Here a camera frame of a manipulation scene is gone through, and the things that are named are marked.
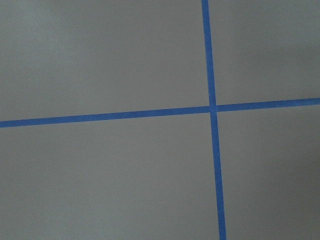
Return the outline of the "crossing blue tape line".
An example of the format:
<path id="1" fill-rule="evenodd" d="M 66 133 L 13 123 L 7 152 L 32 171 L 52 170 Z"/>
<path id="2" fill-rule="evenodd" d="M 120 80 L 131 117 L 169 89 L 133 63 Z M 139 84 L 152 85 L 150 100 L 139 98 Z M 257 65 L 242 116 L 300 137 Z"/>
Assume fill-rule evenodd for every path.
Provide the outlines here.
<path id="1" fill-rule="evenodd" d="M 227 239 L 209 2 L 201 2 L 204 32 L 214 182 L 220 240 Z"/>

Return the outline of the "long blue tape line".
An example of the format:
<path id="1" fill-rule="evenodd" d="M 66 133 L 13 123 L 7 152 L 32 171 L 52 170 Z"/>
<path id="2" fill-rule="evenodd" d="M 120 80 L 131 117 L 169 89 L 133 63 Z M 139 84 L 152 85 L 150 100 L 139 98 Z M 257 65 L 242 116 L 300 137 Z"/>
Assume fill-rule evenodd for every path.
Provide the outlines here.
<path id="1" fill-rule="evenodd" d="M 222 104 L 217 106 L 194 106 L 194 107 L 179 107 L 179 108 L 168 108 L 168 109 L 153 109 L 153 110 L 126 111 L 126 112 L 87 114 L 87 115 L 6 120 L 6 121 L 0 122 L 0 127 L 13 128 L 13 127 L 25 127 L 25 126 L 96 122 L 96 121 L 108 121 L 108 120 L 135 119 L 135 118 L 206 114 L 211 112 L 220 113 L 220 112 L 233 112 L 233 111 L 246 111 L 246 110 L 259 110 L 259 109 L 289 108 L 289 107 L 313 106 L 313 105 L 319 105 L 319 104 L 320 104 L 319 98 L 234 103 L 234 104 Z"/>

